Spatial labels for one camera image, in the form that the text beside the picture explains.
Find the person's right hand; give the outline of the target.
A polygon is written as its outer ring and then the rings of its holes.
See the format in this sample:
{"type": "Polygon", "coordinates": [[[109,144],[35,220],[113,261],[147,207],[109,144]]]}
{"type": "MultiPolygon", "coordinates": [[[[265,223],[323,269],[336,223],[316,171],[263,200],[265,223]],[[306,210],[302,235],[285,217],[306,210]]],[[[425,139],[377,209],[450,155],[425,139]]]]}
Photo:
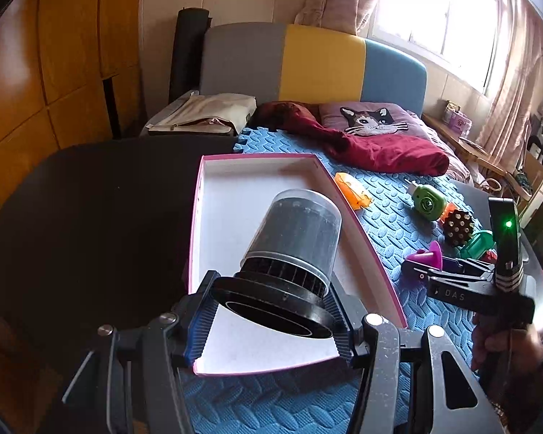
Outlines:
{"type": "Polygon", "coordinates": [[[543,342],[534,325],[526,329],[510,329],[490,332],[488,319],[474,314],[472,333],[473,350],[471,369],[480,370],[489,354],[506,353],[510,356],[511,369],[515,374],[535,372],[543,361],[543,342]]]}

